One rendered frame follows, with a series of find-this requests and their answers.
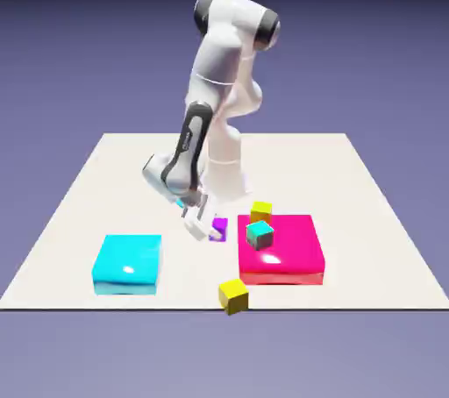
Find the large pink box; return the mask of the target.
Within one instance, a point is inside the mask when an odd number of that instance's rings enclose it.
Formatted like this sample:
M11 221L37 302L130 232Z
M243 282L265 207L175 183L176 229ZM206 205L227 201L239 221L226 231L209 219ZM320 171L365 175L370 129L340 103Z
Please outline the large pink box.
M310 215L273 215L274 242L255 250L246 241L248 215L238 216L239 277L247 285L321 285L325 260Z

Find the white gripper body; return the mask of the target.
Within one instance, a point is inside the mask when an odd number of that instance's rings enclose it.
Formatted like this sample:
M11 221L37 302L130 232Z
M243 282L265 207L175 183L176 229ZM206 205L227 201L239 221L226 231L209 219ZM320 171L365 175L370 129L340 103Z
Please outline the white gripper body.
M214 228L216 217L214 210L186 209L183 211L183 222L190 234L197 240L220 240L222 234Z

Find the small cyan cube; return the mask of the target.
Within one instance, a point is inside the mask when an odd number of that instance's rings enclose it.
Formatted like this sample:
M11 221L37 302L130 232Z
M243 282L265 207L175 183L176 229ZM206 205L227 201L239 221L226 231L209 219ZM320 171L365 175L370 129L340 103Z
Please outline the small cyan cube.
M256 251L266 249L274 243L274 229L263 220L250 223L246 227L246 242Z

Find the small yellow cube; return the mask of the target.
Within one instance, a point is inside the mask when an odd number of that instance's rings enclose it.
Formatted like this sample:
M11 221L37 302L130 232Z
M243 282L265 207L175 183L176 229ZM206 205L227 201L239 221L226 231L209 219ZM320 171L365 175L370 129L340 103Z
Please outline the small yellow cube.
M218 287L218 299L229 316L248 310L249 292L241 279L221 283Z
M250 211L250 223L264 221L270 224L272 217L272 203L254 201Z

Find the small purple cube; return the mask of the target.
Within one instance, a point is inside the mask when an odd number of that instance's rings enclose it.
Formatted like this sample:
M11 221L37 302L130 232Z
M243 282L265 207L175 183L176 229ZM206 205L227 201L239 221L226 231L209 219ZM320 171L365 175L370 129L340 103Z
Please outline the small purple cube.
M227 239L228 219L215 217L209 234L210 241L225 242Z

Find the large cyan box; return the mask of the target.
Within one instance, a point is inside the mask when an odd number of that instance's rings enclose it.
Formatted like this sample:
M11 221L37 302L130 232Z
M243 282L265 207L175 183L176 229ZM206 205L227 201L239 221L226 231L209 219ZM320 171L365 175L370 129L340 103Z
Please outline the large cyan box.
M96 295L155 295L161 235L107 235L91 276Z

